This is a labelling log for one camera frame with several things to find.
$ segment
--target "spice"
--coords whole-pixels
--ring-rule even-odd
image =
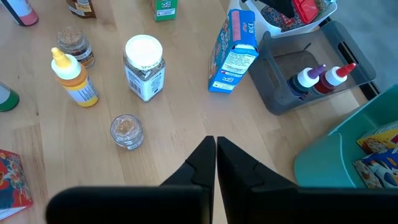
[[[66,54],[74,56],[86,68],[94,64],[94,53],[87,36],[73,27],[66,27],[58,32],[58,46]]]
[[[137,35],[126,44],[124,65],[130,89],[148,102],[163,89],[166,62],[160,42],[149,35]]]
[[[135,149],[144,141],[141,122],[133,115],[118,116],[111,124],[111,135],[118,146]]]
[[[91,0],[67,0],[69,10],[72,14],[83,18],[95,18],[95,11]]]

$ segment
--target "red cap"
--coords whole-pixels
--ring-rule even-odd
[[[339,68],[336,71],[336,74],[337,74],[337,76],[343,78],[343,77],[347,76],[352,70],[354,70],[355,67],[356,67],[356,64],[355,63],[351,63],[349,65],[346,65],[346,66],[342,67],[342,68]]]

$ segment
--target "purple cap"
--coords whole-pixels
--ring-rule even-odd
[[[308,72],[308,77],[310,77],[311,79],[316,79],[326,68],[325,64],[319,65],[316,68],[311,69]]]

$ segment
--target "mustard bottle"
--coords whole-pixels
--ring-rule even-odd
[[[88,78],[86,68],[74,56],[64,54],[60,49],[51,49],[53,60],[51,68],[57,74],[57,80],[62,84],[70,97],[79,106],[90,107],[98,102],[99,95]]]

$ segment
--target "white bottle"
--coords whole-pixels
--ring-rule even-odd
[[[124,64],[130,89],[148,102],[163,89],[165,60],[160,42],[149,35],[137,35],[126,44]]]

